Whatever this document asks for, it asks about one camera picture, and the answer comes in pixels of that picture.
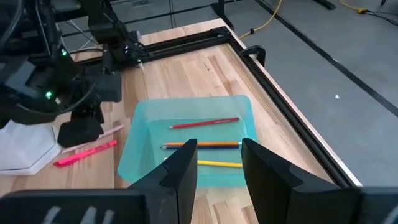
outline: butcher block tabletop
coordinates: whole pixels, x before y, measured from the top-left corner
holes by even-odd
[[[226,26],[226,24],[221,19],[215,19],[143,35],[141,42],[153,44],[221,26]],[[97,55],[98,52],[84,52],[74,55],[74,59],[83,60]],[[123,100],[121,102],[101,104],[105,118],[104,130],[120,124],[123,124],[124,128],[80,150],[61,154],[53,161],[113,139],[118,140],[116,147],[63,168],[55,167],[52,163],[47,164],[38,174],[33,176],[2,176],[0,177],[0,194],[4,195],[8,192],[23,189],[110,189],[128,187],[131,183],[126,182],[118,175],[117,168],[137,103],[146,99],[203,96],[246,95],[251,100],[259,143],[293,164],[332,182],[323,167],[230,45],[217,45],[147,62],[143,66],[144,69],[134,67],[122,72]],[[308,128],[335,161],[350,176],[351,180],[359,185],[360,183],[339,160],[332,148],[322,139],[274,81],[272,74],[269,74],[266,68],[262,68],[262,71],[301,119],[305,121]],[[69,114],[63,114],[56,119],[54,126],[59,127],[61,123],[68,121],[68,119]],[[192,223],[257,223],[247,188],[197,189]]]

